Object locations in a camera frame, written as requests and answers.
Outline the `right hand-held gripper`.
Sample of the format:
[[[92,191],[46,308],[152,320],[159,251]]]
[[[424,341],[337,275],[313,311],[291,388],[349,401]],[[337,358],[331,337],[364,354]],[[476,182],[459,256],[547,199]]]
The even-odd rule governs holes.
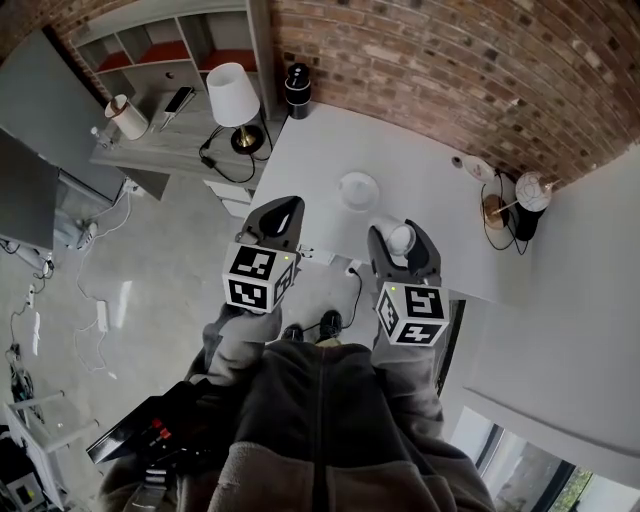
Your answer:
[[[434,346],[449,326],[449,292],[441,287],[441,256],[414,221],[414,243],[393,255],[375,225],[368,229],[369,259],[379,292],[374,311],[390,345]],[[416,282],[400,279],[419,278]]]

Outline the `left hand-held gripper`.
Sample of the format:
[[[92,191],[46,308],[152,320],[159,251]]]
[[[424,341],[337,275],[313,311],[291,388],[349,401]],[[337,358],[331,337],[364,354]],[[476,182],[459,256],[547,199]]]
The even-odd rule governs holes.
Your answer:
[[[296,277],[304,212],[299,196],[250,212],[243,232],[227,248],[222,273],[227,304],[264,314],[281,303]]]

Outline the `white saucer plate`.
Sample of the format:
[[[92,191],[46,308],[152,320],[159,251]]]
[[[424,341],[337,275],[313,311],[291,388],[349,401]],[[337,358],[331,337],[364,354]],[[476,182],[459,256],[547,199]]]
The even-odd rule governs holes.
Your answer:
[[[338,183],[341,203],[349,210],[366,212],[374,208],[380,197],[380,189],[370,175],[352,171],[345,174]]]

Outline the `person's right forearm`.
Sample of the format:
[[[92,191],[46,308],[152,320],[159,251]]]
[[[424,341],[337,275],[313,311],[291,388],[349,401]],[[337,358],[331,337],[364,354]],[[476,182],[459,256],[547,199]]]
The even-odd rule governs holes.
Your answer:
[[[392,345],[379,329],[371,363],[381,373],[391,412],[407,435],[441,439],[444,417],[434,379],[435,349]]]

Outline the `person's left forearm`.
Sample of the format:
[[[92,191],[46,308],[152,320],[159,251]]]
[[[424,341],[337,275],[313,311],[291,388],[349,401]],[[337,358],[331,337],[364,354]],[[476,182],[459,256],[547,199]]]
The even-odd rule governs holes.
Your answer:
[[[225,304],[219,317],[203,329],[202,365],[191,377],[213,385],[232,386],[248,378],[261,359],[267,343],[281,331],[282,309],[254,314]]]

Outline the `person's right shoe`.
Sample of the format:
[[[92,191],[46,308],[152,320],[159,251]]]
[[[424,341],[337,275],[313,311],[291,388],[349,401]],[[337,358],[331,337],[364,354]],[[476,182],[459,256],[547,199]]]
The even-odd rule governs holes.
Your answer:
[[[326,341],[337,338],[343,330],[343,320],[337,310],[329,310],[323,314],[319,324],[318,341]]]

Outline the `black table leg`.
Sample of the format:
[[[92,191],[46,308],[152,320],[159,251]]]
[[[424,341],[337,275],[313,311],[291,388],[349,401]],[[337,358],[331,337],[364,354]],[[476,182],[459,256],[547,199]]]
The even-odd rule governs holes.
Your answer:
[[[438,395],[442,393],[451,367],[465,308],[466,300],[453,300],[450,302],[450,324],[445,329],[442,339],[439,340],[436,345],[434,370]]]

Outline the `small patterned white dish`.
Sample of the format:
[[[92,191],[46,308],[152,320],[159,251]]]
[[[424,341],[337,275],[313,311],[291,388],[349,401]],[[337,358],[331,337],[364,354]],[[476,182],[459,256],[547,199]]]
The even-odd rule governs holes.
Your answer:
[[[495,180],[495,169],[477,156],[465,155],[462,158],[462,166],[469,175],[482,183],[488,184]]]

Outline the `black cylinder vase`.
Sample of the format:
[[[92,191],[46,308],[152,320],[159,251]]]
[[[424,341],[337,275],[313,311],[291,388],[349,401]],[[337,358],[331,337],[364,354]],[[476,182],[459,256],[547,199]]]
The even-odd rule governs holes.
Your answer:
[[[515,238],[519,241],[530,241],[537,230],[539,219],[545,213],[545,209],[540,211],[530,211],[520,203],[515,204],[517,212]]]

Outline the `black cylinder speaker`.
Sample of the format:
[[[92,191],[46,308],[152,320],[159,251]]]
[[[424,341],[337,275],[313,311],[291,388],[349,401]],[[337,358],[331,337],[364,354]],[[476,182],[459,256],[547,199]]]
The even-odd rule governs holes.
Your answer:
[[[288,115],[295,120],[308,116],[311,101],[310,70],[304,63],[294,63],[287,70],[285,99]]]

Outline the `white shade table lamp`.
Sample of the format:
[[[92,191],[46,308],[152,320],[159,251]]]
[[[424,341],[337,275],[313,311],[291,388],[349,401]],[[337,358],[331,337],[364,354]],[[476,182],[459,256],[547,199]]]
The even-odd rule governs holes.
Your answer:
[[[214,120],[231,128],[232,149],[253,155],[264,143],[264,134],[251,122],[261,113],[261,103],[243,66],[231,62],[210,71],[206,84]]]

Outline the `grey wooden sideboard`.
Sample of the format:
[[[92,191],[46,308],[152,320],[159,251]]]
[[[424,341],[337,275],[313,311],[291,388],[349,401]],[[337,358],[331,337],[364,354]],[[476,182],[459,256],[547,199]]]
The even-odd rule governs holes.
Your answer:
[[[253,120],[255,125],[265,127],[268,134],[264,145],[251,158],[233,151],[231,129],[220,131],[208,149],[200,149],[217,127],[208,96],[203,91],[197,92],[186,107],[168,125],[164,125],[164,108],[172,96],[171,92],[166,92],[136,98],[136,105],[150,119],[146,133],[140,139],[130,141],[111,122],[105,132],[115,142],[115,147],[105,149],[97,145],[90,161],[121,170],[190,176],[256,189],[270,148],[275,145],[282,129],[285,108],[278,106],[274,118],[266,123],[261,123],[259,118]]]

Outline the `white globe table lamp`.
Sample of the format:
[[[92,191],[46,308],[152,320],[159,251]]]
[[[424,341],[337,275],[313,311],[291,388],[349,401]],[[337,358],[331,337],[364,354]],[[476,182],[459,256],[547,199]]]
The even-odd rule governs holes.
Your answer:
[[[554,182],[549,181],[538,172],[527,172],[521,175],[515,183],[515,199],[507,203],[499,194],[489,194],[481,202],[482,214],[489,228],[498,230],[508,225],[508,214],[517,212],[515,204],[520,203],[530,211],[540,211],[548,208]]]

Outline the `black phone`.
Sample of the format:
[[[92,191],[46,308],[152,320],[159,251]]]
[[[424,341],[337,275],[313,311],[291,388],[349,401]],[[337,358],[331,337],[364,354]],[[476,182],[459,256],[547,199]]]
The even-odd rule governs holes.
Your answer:
[[[194,88],[190,86],[183,86],[179,88],[165,106],[164,112],[166,114],[177,114],[185,102],[189,100],[194,94]]]

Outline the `red storage bin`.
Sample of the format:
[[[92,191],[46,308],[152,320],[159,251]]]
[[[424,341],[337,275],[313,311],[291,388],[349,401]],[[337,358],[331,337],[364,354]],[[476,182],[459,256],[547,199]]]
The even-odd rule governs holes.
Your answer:
[[[240,64],[248,73],[254,73],[257,71],[254,52],[246,49],[212,50],[198,64],[198,70],[200,72],[209,72],[216,67],[227,63]]]
[[[189,52],[182,41],[152,44],[140,57],[139,64],[155,64],[169,61],[189,60]]]
[[[109,54],[97,68],[97,73],[110,72],[131,65],[131,60],[124,51]]]

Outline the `white cylinder container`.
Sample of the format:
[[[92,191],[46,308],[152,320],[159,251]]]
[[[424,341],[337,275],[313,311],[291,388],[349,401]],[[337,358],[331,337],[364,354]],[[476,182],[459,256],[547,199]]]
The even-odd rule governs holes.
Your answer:
[[[125,94],[114,96],[104,110],[123,135],[131,141],[140,139],[149,128],[149,121]]]

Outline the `person's dark fleece jacket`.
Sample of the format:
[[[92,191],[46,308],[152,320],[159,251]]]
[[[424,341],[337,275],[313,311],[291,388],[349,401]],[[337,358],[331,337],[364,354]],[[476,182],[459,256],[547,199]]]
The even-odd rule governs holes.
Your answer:
[[[373,349],[277,341],[247,379],[224,465],[179,473],[132,455],[99,512],[495,512],[474,464],[394,418]]]

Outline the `grey open shelf unit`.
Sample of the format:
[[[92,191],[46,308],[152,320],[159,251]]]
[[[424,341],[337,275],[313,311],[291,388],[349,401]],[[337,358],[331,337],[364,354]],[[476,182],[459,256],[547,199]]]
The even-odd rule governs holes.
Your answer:
[[[182,41],[190,59],[138,63],[152,44],[169,41]],[[138,98],[182,86],[205,91],[210,71],[200,72],[198,64],[212,50],[252,50],[257,71],[247,74],[265,117],[273,118],[278,107],[267,0],[135,0],[82,23],[70,42],[108,98]],[[131,65],[97,73],[104,59],[119,51]]]

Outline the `black equipment box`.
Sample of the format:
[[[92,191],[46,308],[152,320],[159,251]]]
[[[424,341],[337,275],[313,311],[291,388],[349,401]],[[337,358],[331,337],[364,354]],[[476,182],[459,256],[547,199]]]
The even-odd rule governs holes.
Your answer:
[[[224,465],[243,385],[181,381],[147,398],[87,449],[93,463],[136,456],[147,468],[199,473]]]

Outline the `dark framed window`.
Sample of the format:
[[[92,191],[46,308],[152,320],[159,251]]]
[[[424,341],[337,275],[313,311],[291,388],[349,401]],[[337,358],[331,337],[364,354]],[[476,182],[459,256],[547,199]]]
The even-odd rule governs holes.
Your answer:
[[[496,512],[640,512],[640,490],[492,424],[475,460]]]

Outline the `white metal rack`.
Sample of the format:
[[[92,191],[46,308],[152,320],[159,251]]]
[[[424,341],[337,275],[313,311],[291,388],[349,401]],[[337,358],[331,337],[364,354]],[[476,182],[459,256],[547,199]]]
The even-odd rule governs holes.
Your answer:
[[[44,496],[57,510],[64,512],[70,494],[59,469],[56,453],[97,428],[99,422],[91,419],[80,424],[74,410],[69,419],[60,424],[53,422],[49,427],[44,416],[44,406],[59,401],[68,402],[62,390],[17,403],[4,402],[3,411],[11,438],[18,447],[26,450]]]

